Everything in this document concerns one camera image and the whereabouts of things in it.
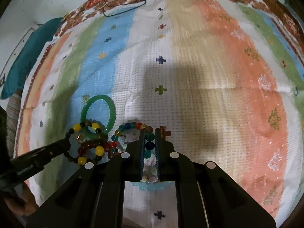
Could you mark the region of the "person's left hand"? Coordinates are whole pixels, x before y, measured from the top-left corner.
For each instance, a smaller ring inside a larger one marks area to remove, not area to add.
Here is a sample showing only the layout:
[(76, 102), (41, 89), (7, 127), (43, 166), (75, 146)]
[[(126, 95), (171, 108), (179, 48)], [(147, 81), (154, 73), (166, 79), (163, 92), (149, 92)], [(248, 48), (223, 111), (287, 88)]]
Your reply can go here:
[(8, 208), (19, 216), (30, 216), (39, 208), (35, 196), (25, 182), (17, 186), (15, 194), (5, 194), (4, 201)]

